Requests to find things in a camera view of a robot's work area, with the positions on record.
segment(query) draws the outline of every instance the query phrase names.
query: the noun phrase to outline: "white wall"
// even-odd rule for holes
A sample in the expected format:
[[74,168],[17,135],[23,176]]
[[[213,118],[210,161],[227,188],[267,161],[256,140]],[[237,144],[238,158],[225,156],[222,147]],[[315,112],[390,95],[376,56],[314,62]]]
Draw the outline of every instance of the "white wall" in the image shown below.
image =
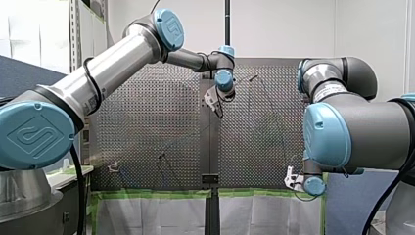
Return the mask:
[[335,56],[366,61],[378,77],[376,101],[407,89],[407,13],[411,0],[337,0]]
[[[114,42],[126,25],[149,14],[155,0],[108,0]],[[184,47],[210,52],[224,43],[223,0],[161,0],[185,29]],[[233,0],[231,44],[238,57],[333,57],[335,0]]]
[[408,4],[408,27],[407,27],[407,68],[406,68],[406,90],[405,92],[415,92],[415,4],[409,1]]
[[69,0],[0,0],[0,55],[69,73]]

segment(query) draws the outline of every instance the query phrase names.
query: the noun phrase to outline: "wire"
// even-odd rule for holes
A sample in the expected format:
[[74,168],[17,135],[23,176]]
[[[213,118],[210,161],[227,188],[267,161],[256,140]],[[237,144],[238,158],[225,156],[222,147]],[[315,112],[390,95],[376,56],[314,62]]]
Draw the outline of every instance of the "wire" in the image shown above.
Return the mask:
[[305,203],[309,203],[309,202],[312,202],[312,201],[314,201],[316,198],[318,198],[317,196],[314,196],[313,198],[311,198],[311,199],[303,199],[303,198],[300,198],[299,197],[299,195],[297,194],[297,191],[296,191],[296,184],[301,184],[301,183],[296,183],[296,181],[297,181],[297,179],[299,178],[299,176],[300,176],[300,174],[302,174],[303,173],[303,169],[302,170],[300,170],[300,172],[297,174],[297,176],[296,176],[296,179],[294,180],[294,189],[293,189],[293,191],[294,191],[294,196],[296,196],[296,198],[298,199],[298,200],[300,200],[300,201],[302,201],[302,202],[305,202]]
[[179,185],[179,188],[182,189],[183,187],[182,187],[181,181],[180,181],[179,177],[177,176],[176,172],[173,170],[173,167],[171,166],[170,161],[165,156],[165,154],[162,154],[162,155],[159,156],[159,160],[161,160],[161,159],[164,159],[164,161],[167,163],[168,170],[170,170],[171,174],[173,174],[173,178],[177,181],[177,184]]
[[85,221],[85,181],[83,179],[82,167],[80,166],[79,157],[73,144],[72,146],[70,146],[70,154],[72,155],[73,164],[75,165],[76,178],[77,178],[77,183],[78,183],[79,218],[78,218],[78,227],[77,227],[76,234],[81,235],[83,234],[83,224]]
[[159,160],[157,161],[157,169],[159,170],[159,172],[161,174],[161,188],[164,188],[164,186],[165,186],[165,175],[164,175],[164,171],[162,171],[162,169],[161,169],[161,158],[162,158],[162,155],[159,156]]
[[286,133],[286,130],[285,130],[284,126],[281,124],[281,123],[283,123],[283,121],[282,121],[282,117],[281,117],[281,115],[280,115],[278,112],[276,112],[276,109],[274,108],[274,105],[273,105],[273,103],[272,103],[271,97],[269,96],[269,93],[268,93],[268,91],[266,90],[265,83],[263,83],[263,79],[262,79],[262,77],[260,77],[260,76],[254,76],[252,79],[255,79],[255,78],[258,78],[258,79],[259,79],[259,82],[260,82],[260,83],[261,83],[261,85],[262,85],[263,93],[265,94],[265,96],[266,96],[266,100],[268,101],[269,106],[271,107],[272,114],[273,114],[275,117],[277,117],[277,119],[279,119],[279,121],[277,120],[277,122],[278,122],[278,127],[280,128],[281,132],[283,132],[283,134],[282,134],[282,135],[280,135],[280,136],[281,136],[281,143],[283,144],[284,157],[285,157],[285,158],[287,158],[287,146],[286,146],[286,141],[285,141],[285,139],[284,139],[284,135],[285,135],[285,133]]
[[91,72],[89,72],[88,63],[92,59],[93,59],[92,57],[89,57],[89,58],[86,58],[85,61],[83,61],[83,69],[85,70],[85,76],[92,83],[92,85],[94,85],[95,92],[97,93],[97,105],[95,106],[95,110],[93,110],[88,115],[92,115],[95,112],[97,112],[100,109],[101,104],[103,103],[103,96],[101,94],[101,89],[98,86],[97,82],[95,81],[94,77],[91,76]]
[[202,55],[203,58],[204,58],[204,61],[205,60],[207,61],[207,69],[210,72],[210,79],[212,79],[213,78],[213,69],[211,67],[211,61],[210,61],[210,57],[209,57],[211,54],[210,55],[207,55],[207,54],[205,54],[203,52],[198,52],[197,54]]
[[405,165],[399,171],[399,174],[393,180],[391,185],[385,190],[384,194],[379,198],[378,202],[376,203],[375,207],[373,207],[372,211],[370,212],[369,216],[367,217],[366,223],[363,227],[362,235],[366,235],[370,228],[370,223],[372,222],[373,218],[375,217],[376,213],[378,212],[379,208],[381,207],[384,200],[388,197],[388,195],[393,191],[396,185],[400,182],[403,176],[413,168],[413,164],[415,162],[415,149],[412,150],[411,155],[406,161]]
[[[415,116],[415,108],[412,105],[411,102],[406,101],[405,99],[392,99],[392,102],[397,102],[399,105],[402,105],[406,107],[411,115]],[[411,132],[411,145],[410,148],[412,148],[412,152],[409,155],[409,157],[406,159],[405,164],[400,168],[399,174],[396,176],[396,178],[393,180],[393,182],[390,184],[390,186],[385,190],[385,192],[382,194],[382,196],[379,198],[378,202],[376,203],[375,207],[373,207],[372,211],[370,212],[369,216],[367,217],[366,223],[363,227],[362,234],[366,235],[370,228],[370,223],[372,222],[373,218],[375,217],[377,211],[381,207],[382,203],[385,201],[385,199],[388,197],[388,195],[393,191],[393,189],[396,187],[396,185],[402,180],[402,178],[408,173],[413,167],[415,163],[415,139],[413,136],[413,133]]]
[[154,12],[154,10],[156,9],[157,5],[159,5],[159,2],[160,2],[160,1],[161,1],[161,0],[157,0],[157,1],[156,1],[155,5],[153,6],[152,11],[150,12],[150,14],[152,14],[152,13]]
[[16,96],[15,97],[4,97],[4,98],[0,98],[0,107],[6,105],[7,103],[11,102],[15,98],[16,98]]
[[344,167],[342,167],[342,170],[343,170],[343,176],[345,178],[349,178],[349,174],[348,174],[347,170]]
[[166,151],[166,150],[168,150],[168,149],[169,149],[169,148],[170,148],[173,144],[179,143],[180,141],[182,141],[182,140],[184,140],[184,139],[186,139],[186,138],[188,138],[188,137],[190,137],[190,136],[192,136],[192,135],[194,135],[194,134],[196,134],[196,133],[201,133],[201,132],[205,131],[206,129],[208,129],[209,127],[210,127],[210,124],[209,124],[209,125],[207,125],[207,126],[205,126],[204,128],[202,128],[201,130],[192,131],[192,132],[190,132],[190,133],[188,133],[188,134],[185,134],[185,135],[183,135],[183,136],[180,136],[180,137],[178,137],[178,138],[174,139],[174,140],[173,140],[173,141],[171,141],[170,143],[165,144],[165,145],[161,148],[162,153],[159,155],[159,157],[160,157],[162,154],[165,154],[165,151]]

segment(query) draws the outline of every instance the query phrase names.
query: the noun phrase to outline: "blue panel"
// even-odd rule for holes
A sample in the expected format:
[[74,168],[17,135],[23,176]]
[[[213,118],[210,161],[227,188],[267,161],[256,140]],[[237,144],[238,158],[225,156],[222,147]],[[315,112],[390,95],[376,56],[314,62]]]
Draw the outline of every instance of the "blue panel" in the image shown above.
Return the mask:
[[52,85],[65,75],[0,56],[0,97],[18,96],[36,84]]
[[157,9],[154,12],[156,30],[164,46],[170,51],[176,51],[183,46],[183,26],[176,16],[169,9]]
[[0,166],[32,169],[51,165],[73,143],[74,126],[60,108],[19,102],[0,108]]
[[[345,178],[329,174],[326,202],[326,234],[361,234],[366,218],[379,197],[396,177],[394,172],[366,170],[362,175]],[[385,210],[392,194],[385,200]]]
[[326,103],[308,106],[302,126],[306,159],[333,167],[348,163],[351,138],[345,120],[334,107]]

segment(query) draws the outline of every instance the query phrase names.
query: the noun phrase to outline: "robotic arm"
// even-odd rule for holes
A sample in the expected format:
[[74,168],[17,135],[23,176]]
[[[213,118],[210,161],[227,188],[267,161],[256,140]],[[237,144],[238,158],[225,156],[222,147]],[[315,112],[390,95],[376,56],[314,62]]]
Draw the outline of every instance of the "robotic arm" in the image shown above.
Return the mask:
[[303,118],[303,171],[294,175],[289,166],[286,185],[320,196],[326,191],[323,172],[359,174],[364,167],[398,170],[362,234],[366,234],[376,211],[396,185],[387,209],[388,234],[414,234],[414,94],[369,103],[376,96],[376,76],[356,58],[301,61],[298,89],[310,102]]
[[170,10],[159,9],[131,23],[121,41],[88,59],[83,68],[51,86],[38,85],[0,108],[0,167],[35,169],[58,161],[83,128],[84,117],[147,64],[217,71],[205,99],[215,111],[218,98],[235,95],[234,49],[221,46],[207,56],[180,49],[183,42],[180,20]]

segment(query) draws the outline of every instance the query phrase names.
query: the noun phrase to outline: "light blue joint cap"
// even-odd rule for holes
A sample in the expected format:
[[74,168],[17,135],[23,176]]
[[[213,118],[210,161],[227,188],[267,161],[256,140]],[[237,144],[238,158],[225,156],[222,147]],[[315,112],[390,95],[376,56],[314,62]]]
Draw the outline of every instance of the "light blue joint cap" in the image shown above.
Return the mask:
[[55,105],[27,101],[0,108],[0,166],[34,169],[61,159],[73,143],[70,117]]
[[217,88],[222,92],[229,92],[233,87],[233,76],[229,70],[219,70],[214,76]]
[[169,51],[177,51],[183,46],[184,31],[177,15],[169,9],[157,9],[154,14],[157,33]]
[[415,93],[404,94],[404,95],[402,95],[402,98],[407,100],[407,101],[415,102]]
[[305,193],[311,196],[320,196],[326,192],[326,184],[321,178],[315,176],[307,178],[303,182],[302,188]]
[[235,49],[231,46],[228,46],[228,45],[220,46],[219,51],[231,57],[235,57]]
[[327,103],[309,105],[302,123],[305,152],[321,165],[343,167],[350,160],[351,137],[345,120]]

